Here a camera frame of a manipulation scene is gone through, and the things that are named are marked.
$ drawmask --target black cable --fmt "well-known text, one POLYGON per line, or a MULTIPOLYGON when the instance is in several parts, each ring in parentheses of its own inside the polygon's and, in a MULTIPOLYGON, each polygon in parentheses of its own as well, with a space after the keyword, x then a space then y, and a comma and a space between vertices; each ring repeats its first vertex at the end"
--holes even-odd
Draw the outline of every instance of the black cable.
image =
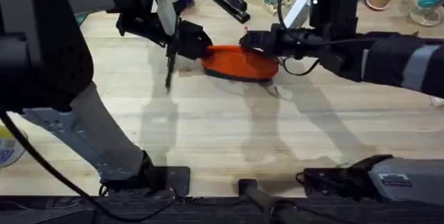
POLYGON ((108 191, 109 191, 109 189, 107 187, 105 187, 105 185, 101 185, 99 188, 99 196, 106 196, 108 191))
POLYGON ((320 42, 320 43, 310 43, 310 46, 325 46, 325 45, 335 45, 335 44, 349 44, 349 43, 356 43, 356 42, 367 42, 367 41, 378 41, 381 39, 377 38, 361 38, 361 39, 347 39, 347 40, 335 40, 335 41, 328 41, 328 42, 320 42))
POLYGON ((14 138, 23 146, 23 148, 33 157, 42 167, 44 167, 52 176, 54 176, 57 180, 59 180, 61 183, 65 184, 67 187, 69 187, 71 190, 76 192, 78 195, 82 196, 87 202, 91 203, 95 208, 103 212, 108 217, 116 220, 116 221, 122 221, 127 223, 139 223, 145 220, 148 220, 149 218, 152 218, 153 216, 159 214, 160 212, 163 212, 168 207, 172 206, 176 201, 173 200, 170 203, 167 203, 160 209, 158 209, 156 212, 145 216, 143 218, 123 218, 120 216, 117 216, 110 211, 108 211, 104 206, 102 206, 99 202, 97 202, 93 197, 91 197, 88 193, 84 192, 81 188, 79 188, 77 185, 75 185, 73 182, 68 180, 64 175, 62 175, 57 169, 55 169, 53 166, 51 166, 50 163, 48 163, 42 155, 31 145, 29 140, 23 136, 23 134, 20 132, 19 128, 15 125, 15 123, 12 121, 12 119, 8 116, 8 114, 5 111, 0 111, 0 119, 3 122, 3 124, 7 127, 7 129, 11 132, 11 134, 14 136, 14 138))
POLYGON ((279 24, 281 25, 282 29, 284 29, 284 31, 286 31, 292 39, 305 44, 305 41, 300 37, 292 35, 287 25, 285 25, 284 16, 282 15, 282 0, 277 0, 277 18, 279 19, 279 24))
POLYGON ((300 205, 297 205, 294 201, 292 200, 287 200, 287 199, 278 199, 276 201, 274 201, 270 207, 268 208, 268 219, 271 220, 272 218, 274 218, 276 211, 278 210, 278 205, 291 205, 292 207, 296 208, 297 210, 303 210, 304 212, 313 214, 315 216, 319 216, 322 218, 326 218, 332 221, 336 221, 338 223, 345 223, 345 224, 357 224, 354 221, 348 221, 348 220, 344 220, 342 218, 338 218, 329 214, 324 214, 324 213, 320 213, 318 211, 312 210, 312 209, 308 209, 306 207, 301 207, 300 205))
POLYGON ((289 71, 289 69, 288 69, 288 67, 287 67, 287 60, 289 60, 289 59, 291 59, 291 58, 285 58, 285 59, 284 59, 284 62, 283 62, 283 64, 282 64, 282 66, 284 67, 284 70, 285 70, 288 74, 291 74, 291 75, 294 75, 294 76, 306 76, 306 75, 310 74, 310 73, 314 70, 314 68, 316 68, 316 67, 318 66, 318 64, 319 64, 319 62, 320 62, 320 60, 316 60, 316 61, 313 63, 313 65, 312 65, 307 71, 304 71, 304 72, 302 72, 301 74, 295 74, 295 73, 289 71))
POLYGON ((299 172, 299 173, 297 173, 297 174, 296 174, 296 180, 299 182, 299 184, 301 184, 302 186, 304 186, 304 185, 305 185, 305 182, 304 182, 304 180, 302 180, 302 179, 300 178, 300 176, 302 176, 302 175, 304 175, 304 172, 299 172))

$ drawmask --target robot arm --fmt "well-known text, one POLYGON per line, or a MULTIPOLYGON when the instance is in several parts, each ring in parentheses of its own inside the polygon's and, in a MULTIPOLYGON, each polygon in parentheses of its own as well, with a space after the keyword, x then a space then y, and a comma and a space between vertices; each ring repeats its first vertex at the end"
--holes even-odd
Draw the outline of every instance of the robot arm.
POLYGON ((159 191, 166 180, 103 105, 74 12, 120 13, 117 26, 122 35, 128 31, 168 45, 169 56, 199 56, 202 27, 180 21, 171 0, 157 0, 157 13, 152 13, 153 1, 0 0, 0 79, 8 81, 2 87, 2 110, 21 114, 58 137, 115 191, 159 191), (178 29, 190 49, 181 47, 178 29))
POLYGON ((271 57, 319 59, 334 74, 355 82, 390 85, 444 98, 444 41, 399 33, 356 33, 357 0, 312 0, 313 29, 249 31, 244 47, 271 57))

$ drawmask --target black stapler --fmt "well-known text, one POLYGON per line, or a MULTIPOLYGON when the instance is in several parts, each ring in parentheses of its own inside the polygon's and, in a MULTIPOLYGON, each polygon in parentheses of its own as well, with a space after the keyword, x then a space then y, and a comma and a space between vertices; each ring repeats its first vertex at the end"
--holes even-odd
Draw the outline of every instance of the black stapler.
POLYGON ((247 11, 247 3, 244 0, 213 0, 225 11, 230 13, 237 21, 244 24, 250 19, 247 11))

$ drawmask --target orange plate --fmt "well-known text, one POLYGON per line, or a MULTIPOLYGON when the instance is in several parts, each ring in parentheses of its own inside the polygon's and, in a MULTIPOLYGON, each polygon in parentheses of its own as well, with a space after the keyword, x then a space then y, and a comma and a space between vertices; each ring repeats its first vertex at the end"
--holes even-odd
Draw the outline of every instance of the orange plate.
POLYGON ((240 46, 209 46, 213 55, 200 60, 205 72, 228 80, 262 82, 272 79, 279 65, 272 58, 240 46))

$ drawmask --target wooden table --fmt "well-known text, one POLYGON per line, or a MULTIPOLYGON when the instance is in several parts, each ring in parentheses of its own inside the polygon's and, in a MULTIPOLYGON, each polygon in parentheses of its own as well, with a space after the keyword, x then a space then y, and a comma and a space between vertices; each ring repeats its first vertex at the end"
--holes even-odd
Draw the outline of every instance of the wooden table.
MULTIPOLYGON (((251 29, 269 29, 275 17, 246 0, 251 29)), ((444 25, 423 28, 407 18, 415 0, 394 0, 385 12, 359 5, 359 31, 416 31, 442 37, 444 25)), ((183 14, 205 27, 214 43, 236 44, 244 34, 211 0, 196 0, 183 14)), ((405 89, 353 83, 317 68, 307 77, 281 72, 278 99, 262 87, 229 83, 202 71, 179 71, 166 94, 165 50, 148 40, 120 37, 116 15, 96 13, 82 26, 94 56, 94 80, 125 133, 155 164, 191 168, 191 195, 232 196, 240 178, 257 178, 279 195, 303 196, 294 180, 305 167, 349 165, 374 154, 444 158, 444 112, 428 96, 405 89)), ((293 64, 306 69, 313 60, 293 64)), ((57 169, 91 194, 96 171, 61 141, 16 118, 32 143, 57 169)), ((73 194, 28 154, 0 171, 3 195, 73 194)))

